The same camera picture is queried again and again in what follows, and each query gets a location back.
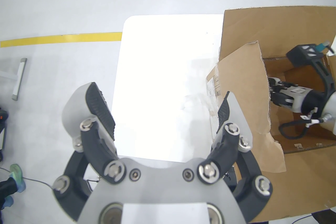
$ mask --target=cardboard box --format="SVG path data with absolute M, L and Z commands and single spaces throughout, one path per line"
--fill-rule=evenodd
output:
M 299 114 L 270 104 L 267 80 L 275 76 L 323 91 L 313 69 L 294 69 L 285 55 L 299 44 L 332 42 L 335 35 L 336 7 L 266 7 L 224 13 L 219 62 L 207 77 L 208 87 L 213 86 L 208 92 L 215 92 L 217 106 L 227 91 L 235 94 L 253 134 L 252 152 L 273 184 L 273 195 L 255 221 L 336 206 L 336 136 L 318 125 L 299 140 L 281 136 L 278 126 Z M 325 57 L 324 63 L 335 79 L 335 56 Z

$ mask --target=cable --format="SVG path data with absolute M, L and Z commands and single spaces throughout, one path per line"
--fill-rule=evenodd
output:
M 5 169 L 5 168 L 0 167 L 0 169 L 5 170 L 5 171 L 7 171 L 8 173 L 11 173 L 9 170 L 7 170 L 7 169 Z M 33 181 L 33 182 L 38 182 L 38 183 L 44 184 L 44 185 L 48 186 L 51 190 L 54 190 L 53 187 L 52 187 L 50 184 L 48 184 L 48 183 L 45 183 L 45 182 L 42 182 L 42 181 L 39 181 L 39 180 L 29 179 L 29 178 L 26 178 L 26 177 L 22 177 L 22 178 L 25 179 L 25 180 L 28 180 L 28 181 Z M 98 183 L 99 181 L 86 180 L 86 183 L 88 184 L 89 188 L 90 188 L 91 191 L 92 191 L 92 188 L 91 188 L 89 182 L 96 182 L 96 183 Z
M 299 125 L 299 124 L 309 124 L 309 123 L 312 123 L 312 121 L 311 120 L 297 120 L 297 121 L 291 121 L 291 122 L 288 122 L 288 123 L 284 123 L 284 124 L 281 124 L 279 126 L 279 132 L 286 139 L 299 139 L 299 138 L 302 138 L 306 135 L 309 127 L 304 127 L 302 133 L 298 136 L 288 136 L 284 133 L 283 129 L 286 128 L 286 127 L 290 127 L 290 126 L 296 126 L 296 125 Z
M 305 216 L 305 217 L 301 217 L 301 218 L 295 220 L 294 222 L 292 222 L 291 224 L 294 224 L 294 223 L 298 222 L 299 220 L 304 219 L 304 218 L 307 218 L 307 217 L 310 217 L 310 216 L 312 216 L 312 215 L 307 215 L 307 216 Z
M 335 51 L 331 48 L 330 45 L 326 45 L 326 48 L 331 51 L 333 53 L 333 55 L 335 55 Z
M 9 170 L 7 170 L 7 169 L 5 169 L 5 168 L 0 167 L 0 169 L 5 170 L 5 171 L 7 171 L 8 173 L 11 173 Z M 45 183 L 45 182 L 42 182 L 42 181 L 39 181 L 39 180 L 34 180 L 34 179 L 29 179 L 29 178 L 25 178 L 25 177 L 23 177 L 23 178 L 24 178 L 25 180 L 29 180 L 29 181 L 33 181 L 33 182 L 38 182 L 38 183 L 44 184 L 44 185 L 48 186 L 49 188 L 53 189 L 53 187 L 52 187 L 51 185 L 49 185 L 49 184 L 47 184 L 47 183 Z

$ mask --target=yellow floor line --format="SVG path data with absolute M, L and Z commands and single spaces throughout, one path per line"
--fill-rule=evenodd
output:
M 122 32 L 106 32 L 106 33 L 83 33 L 83 34 L 66 34 L 66 35 L 20 38 L 20 39 L 0 41 L 0 48 L 25 46 L 25 45 L 52 44 L 52 43 L 120 41 L 121 35 Z

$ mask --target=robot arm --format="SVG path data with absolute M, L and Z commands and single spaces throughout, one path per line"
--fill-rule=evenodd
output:
M 288 108 L 292 112 L 303 114 L 301 120 L 279 126 L 280 133 L 287 139 L 303 137 L 313 124 L 321 124 L 336 135 L 335 83 L 331 74 L 321 62 L 324 56 L 320 52 L 323 50 L 320 48 L 321 45 L 324 48 L 323 44 L 318 46 L 315 44 L 298 45 L 290 50 L 286 56 L 294 67 L 311 65 L 323 81 L 324 92 L 284 82 L 278 78 L 269 78 L 271 101 L 275 105 Z M 284 133 L 284 128 L 298 124 L 305 124 L 305 128 L 300 135 L 288 136 Z
M 220 128 L 206 159 L 151 168 L 118 158 L 114 120 L 101 92 L 94 82 L 81 86 L 62 114 L 75 151 L 54 183 L 57 201 L 81 224 L 121 223 L 124 204 L 206 203 L 210 223 L 251 221 L 268 202 L 272 185 L 251 152 L 252 134 L 232 92 L 218 115 Z M 242 180 L 232 193 L 223 176 L 234 162 Z M 89 163 L 102 177 L 93 192 L 83 180 Z

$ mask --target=box flap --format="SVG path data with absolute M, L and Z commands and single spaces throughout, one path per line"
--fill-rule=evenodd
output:
M 286 172 L 263 172 L 272 182 L 273 194 L 253 222 L 302 215 L 336 206 L 336 146 L 286 154 L 285 161 Z
M 336 7 L 292 6 L 224 12 L 219 61 L 242 45 L 259 41 L 264 58 L 285 56 L 299 44 L 333 42 Z
M 220 103 L 232 91 L 253 135 L 253 149 L 263 171 L 286 171 L 281 145 L 270 134 L 269 84 L 258 43 L 246 44 L 217 64 Z

